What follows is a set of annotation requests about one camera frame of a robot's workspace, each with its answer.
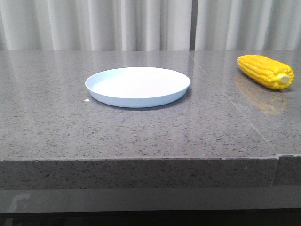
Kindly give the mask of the light blue round plate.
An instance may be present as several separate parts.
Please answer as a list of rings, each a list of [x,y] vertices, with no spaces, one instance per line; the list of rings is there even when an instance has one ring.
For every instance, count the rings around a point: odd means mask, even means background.
[[[180,99],[190,79],[183,73],[156,67],[125,67],[96,73],[85,81],[91,96],[107,105],[147,108]]]

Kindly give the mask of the yellow corn cob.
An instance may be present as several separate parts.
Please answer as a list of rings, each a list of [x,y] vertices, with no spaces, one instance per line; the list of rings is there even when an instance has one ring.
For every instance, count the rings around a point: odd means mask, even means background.
[[[265,56],[240,56],[237,64],[249,78],[272,90],[286,89],[294,82],[295,75],[289,65]]]

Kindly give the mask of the white pleated curtain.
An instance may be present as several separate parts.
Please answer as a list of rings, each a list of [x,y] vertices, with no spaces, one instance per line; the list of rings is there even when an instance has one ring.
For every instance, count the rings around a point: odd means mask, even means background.
[[[298,0],[3,0],[2,50],[297,50]]]

